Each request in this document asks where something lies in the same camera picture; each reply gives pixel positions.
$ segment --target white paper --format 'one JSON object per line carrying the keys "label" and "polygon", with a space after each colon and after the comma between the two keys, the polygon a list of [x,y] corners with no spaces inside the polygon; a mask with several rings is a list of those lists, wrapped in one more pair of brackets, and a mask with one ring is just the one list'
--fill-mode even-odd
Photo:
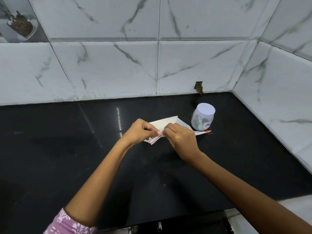
{"label": "white paper", "polygon": [[[184,126],[186,128],[189,128],[190,130],[192,130],[192,128],[186,124],[184,121],[180,120],[180,118],[178,118],[178,116],[174,116],[174,117],[168,117],[168,118],[164,118],[158,121],[152,121],[150,122],[150,124],[152,124],[153,126],[155,126],[158,130],[160,130],[161,132],[164,130],[165,126],[168,125],[169,123],[178,123],[181,126]],[[195,131],[195,135],[201,135],[201,134],[205,134],[205,133],[209,133],[210,131]],[[162,136],[157,136],[155,138],[149,138],[148,140],[144,140],[147,143],[150,144],[154,144],[157,140],[159,140]]]}

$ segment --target purple patterned fabric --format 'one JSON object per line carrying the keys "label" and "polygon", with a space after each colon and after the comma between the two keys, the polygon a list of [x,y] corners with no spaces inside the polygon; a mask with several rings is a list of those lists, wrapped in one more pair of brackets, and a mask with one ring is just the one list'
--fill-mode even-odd
{"label": "purple patterned fabric", "polygon": [[74,221],[61,209],[43,234],[94,234],[96,230]]}

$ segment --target hand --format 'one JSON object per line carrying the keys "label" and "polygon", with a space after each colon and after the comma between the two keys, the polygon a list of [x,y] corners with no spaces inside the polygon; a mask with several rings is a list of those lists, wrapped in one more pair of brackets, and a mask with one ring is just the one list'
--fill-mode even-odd
{"label": "hand", "polygon": [[168,138],[170,144],[182,160],[191,162],[193,159],[196,159],[197,155],[201,154],[193,130],[178,123],[169,123],[163,130],[163,135]]}
{"label": "hand", "polygon": [[137,119],[122,138],[126,139],[131,145],[134,145],[149,137],[156,137],[159,135],[161,135],[161,131],[156,127],[142,119]]}

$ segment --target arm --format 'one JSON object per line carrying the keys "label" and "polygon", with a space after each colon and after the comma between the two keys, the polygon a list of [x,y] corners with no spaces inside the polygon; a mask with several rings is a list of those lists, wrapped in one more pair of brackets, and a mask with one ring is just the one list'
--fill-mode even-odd
{"label": "arm", "polygon": [[218,188],[259,233],[312,233],[307,222],[202,153],[192,130],[170,123],[163,134],[181,159]]}
{"label": "arm", "polygon": [[126,152],[133,145],[155,136],[158,136],[158,129],[141,119],[136,120],[68,203],[66,213],[85,226],[93,226]]}

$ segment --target lavender lid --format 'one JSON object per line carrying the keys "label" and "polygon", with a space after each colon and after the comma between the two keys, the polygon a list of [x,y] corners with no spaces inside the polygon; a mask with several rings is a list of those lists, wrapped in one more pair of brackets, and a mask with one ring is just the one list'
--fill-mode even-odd
{"label": "lavender lid", "polygon": [[197,105],[196,112],[201,117],[209,118],[209,117],[213,117],[213,115],[215,114],[216,110],[210,104],[200,103],[200,104]]}

